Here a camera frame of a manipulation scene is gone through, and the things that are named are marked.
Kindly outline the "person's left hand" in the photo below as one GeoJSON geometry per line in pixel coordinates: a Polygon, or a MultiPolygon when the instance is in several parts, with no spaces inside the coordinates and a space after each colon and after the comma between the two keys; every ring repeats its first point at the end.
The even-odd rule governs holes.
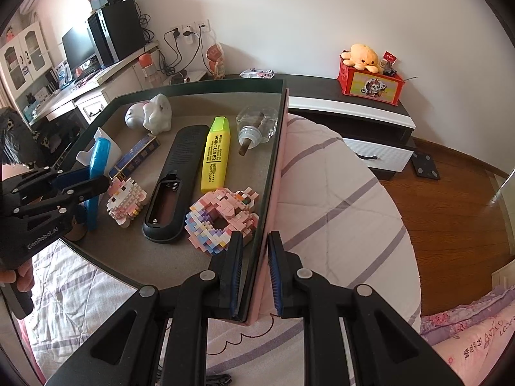
{"type": "Polygon", "coordinates": [[[30,291],[34,286],[32,260],[28,260],[17,270],[1,271],[0,282],[4,284],[15,283],[20,292],[30,291]]]}

